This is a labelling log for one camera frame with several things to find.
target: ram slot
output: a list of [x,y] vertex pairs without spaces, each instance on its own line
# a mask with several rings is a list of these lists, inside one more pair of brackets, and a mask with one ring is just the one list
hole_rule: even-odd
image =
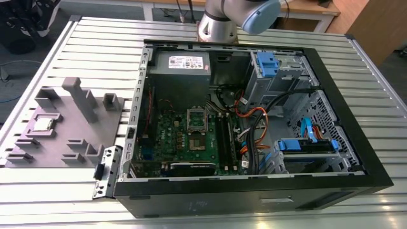
[[229,133],[230,133],[230,145],[231,145],[231,160],[233,160],[233,169],[237,170],[238,167],[235,166],[237,165],[237,162],[238,162],[238,159],[237,159],[237,148],[235,148],[235,138],[234,138],[234,128],[231,126],[231,116],[229,115],[229,118],[227,118],[227,121],[229,121]]
[[231,157],[231,137],[229,131],[229,121],[225,116],[217,118],[217,139],[218,139],[218,153],[219,165],[225,170],[233,169]]

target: floor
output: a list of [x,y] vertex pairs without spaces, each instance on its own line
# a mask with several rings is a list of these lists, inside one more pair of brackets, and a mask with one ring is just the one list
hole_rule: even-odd
[[[161,9],[154,9],[155,20],[177,21],[178,11],[167,13],[170,14],[170,17],[165,16],[165,12]],[[186,21],[190,21],[190,12],[186,13]],[[195,11],[194,14],[198,19],[203,16],[203,12]],[[61,10],[49,34],[51,44],[57,41],[71,15],[134,20],[145,19],[143,9],[139,7],[109,5],[99,5],[95,7],[94,4],[86,3],[81,3],[79,7],[78,3],[62,2]],[[3,46],[0,46],[0,64],[15,60],[34,60],[42,62],[51,47],[53,45],[39,47],[34,52],[25,55],[11,55]],[[11,80],[7,83],[0,82],[0,126],[7,120],[18,103],[18,99],[7,103],[2,103],[2,101],[18,98],[23,94],[38,68],[39,64],[33,62],[21,62],[6,66],[6,70],[11,75]],[[391,54],[379,69],[405,100],[405,103],[407,103],[407,58],[402,59],[398,57],[397,53]]]

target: metal table surface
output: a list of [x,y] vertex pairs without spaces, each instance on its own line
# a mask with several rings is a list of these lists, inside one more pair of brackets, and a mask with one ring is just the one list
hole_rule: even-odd
[[[70,21],[0,130],[0,157],[23,132],[42,86],[61,95],[66,76],[95,96],[126,98],[117,144],[125,144],[143,39],[195,41],[195,25],[83,17]],[[407,228],[407,109],[357,42],[338,34],[269,30],[239,42],[315,48],[395,186],[319,211],[135,219],[115,200],[93,201],[94,169],[0,169],[0,226],[73,228]]]

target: power supply label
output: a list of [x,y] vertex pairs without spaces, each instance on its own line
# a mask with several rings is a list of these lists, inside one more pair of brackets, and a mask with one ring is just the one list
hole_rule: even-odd
[[171,56],[169,68],[205,69],[205,59],[202,56]]

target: motherboard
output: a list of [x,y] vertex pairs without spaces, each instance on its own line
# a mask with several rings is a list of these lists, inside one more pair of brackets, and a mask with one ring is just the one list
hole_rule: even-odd
[[139,146],[137,177],[242,175],[235,149],[238,118],[193,107],[159,114],[155,141]]

